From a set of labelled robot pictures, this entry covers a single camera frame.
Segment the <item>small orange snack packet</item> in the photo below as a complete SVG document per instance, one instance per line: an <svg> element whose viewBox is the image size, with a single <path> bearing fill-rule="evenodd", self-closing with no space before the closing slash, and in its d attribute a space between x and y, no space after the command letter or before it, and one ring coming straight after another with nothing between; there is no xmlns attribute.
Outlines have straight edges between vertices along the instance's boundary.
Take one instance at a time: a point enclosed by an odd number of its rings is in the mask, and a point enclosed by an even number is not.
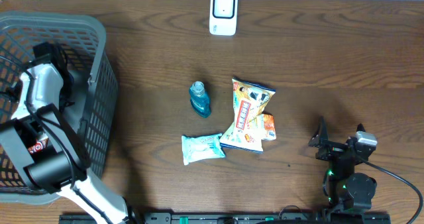
<svg viewBox="0 0 424 224"><path fill-rule="evenodd" d="M269 114L263 114L262 120L263 120L262 140L276 140L276 129L275 129L274 117Z"/></svg>

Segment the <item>red chocolate bar wrapper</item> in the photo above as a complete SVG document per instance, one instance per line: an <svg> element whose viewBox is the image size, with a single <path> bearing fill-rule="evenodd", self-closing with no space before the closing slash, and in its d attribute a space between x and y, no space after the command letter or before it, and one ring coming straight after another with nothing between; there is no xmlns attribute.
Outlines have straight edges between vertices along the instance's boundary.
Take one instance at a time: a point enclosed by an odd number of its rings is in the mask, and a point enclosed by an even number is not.
<svg viewBox="0 0 424 224"><path fill-rule="evenodd" d="M30 154L40 152L47 147L47 144L48 144L48 138L37 140L35 145L28 148L28 151Z"/></svg>

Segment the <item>yellow snack bag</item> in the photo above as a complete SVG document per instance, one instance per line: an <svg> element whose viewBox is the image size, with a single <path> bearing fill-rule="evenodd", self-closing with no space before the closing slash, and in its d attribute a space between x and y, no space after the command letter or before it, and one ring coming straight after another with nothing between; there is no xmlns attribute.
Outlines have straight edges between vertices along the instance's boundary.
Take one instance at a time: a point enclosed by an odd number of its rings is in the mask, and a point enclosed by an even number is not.
<svg viewBox="0 0 424 224"><path fill-rule="evenodd" d="M221 146L262 153L262 115L276 90L236 78L232 83L235 116L220 138Z"/></svg>

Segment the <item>white tissue pack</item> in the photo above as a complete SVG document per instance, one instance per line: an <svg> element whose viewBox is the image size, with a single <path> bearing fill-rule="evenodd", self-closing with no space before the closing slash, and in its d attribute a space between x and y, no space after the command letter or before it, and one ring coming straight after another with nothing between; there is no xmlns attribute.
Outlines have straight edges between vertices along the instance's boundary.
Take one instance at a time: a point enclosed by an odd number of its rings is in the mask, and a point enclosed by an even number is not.
<svg viewBox="0 0 424 224"><path fill-rule="evenodd" d="M183 162L187 166L192 162L206 159L224 158L225 153L221 148L222 134L201 137L187 137L182 135Z"/></svg>

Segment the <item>blue mouthwash bottle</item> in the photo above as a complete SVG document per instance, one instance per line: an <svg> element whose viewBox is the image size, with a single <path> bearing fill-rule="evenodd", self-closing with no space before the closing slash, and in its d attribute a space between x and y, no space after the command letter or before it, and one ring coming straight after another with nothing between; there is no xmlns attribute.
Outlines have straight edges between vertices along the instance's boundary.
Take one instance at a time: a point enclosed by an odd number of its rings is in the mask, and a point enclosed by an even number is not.
<svg viewBox="0 0 424 224"><path fill-rule="evenodd" d="M203 82L194 82L189 88L189 95L190 103L194 111L203 118L210 116L210 98Z"/></svg>

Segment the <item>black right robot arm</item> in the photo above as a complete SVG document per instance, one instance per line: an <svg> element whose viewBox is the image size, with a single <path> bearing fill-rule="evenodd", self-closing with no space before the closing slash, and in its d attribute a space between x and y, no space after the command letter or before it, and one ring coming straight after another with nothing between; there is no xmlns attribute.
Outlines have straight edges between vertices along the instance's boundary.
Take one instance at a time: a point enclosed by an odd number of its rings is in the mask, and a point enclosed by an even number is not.
<svg viewBox="0 0 424 224"><path fill-rule="evenodd" d="M317 131L308 145L318 149L316 159L329 163L323 184L331 204L329 213L363 212L372 207L376 181L356 172L355 166L367 161L377 144L376 136L367 133L363 124L357 126L355 135L348 137L346 142L331 141L324 118L319 118Z"/></svg>

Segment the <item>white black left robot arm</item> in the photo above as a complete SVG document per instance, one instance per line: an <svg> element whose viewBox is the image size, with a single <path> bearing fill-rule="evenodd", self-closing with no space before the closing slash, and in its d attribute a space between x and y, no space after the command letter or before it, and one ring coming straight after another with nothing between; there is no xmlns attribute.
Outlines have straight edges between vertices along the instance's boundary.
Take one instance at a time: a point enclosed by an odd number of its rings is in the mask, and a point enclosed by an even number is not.
<svg viewBox="0 0 424 224"><path fill-rule="evenodd" d="M1 92L17 104L1 124L1 145L22 182L73 201L96 223L138 223L126 200L94 174L86 147L62 115L74 84L64 49L44 42L32 51L34 60L15 64L19 80Z"/></svg>

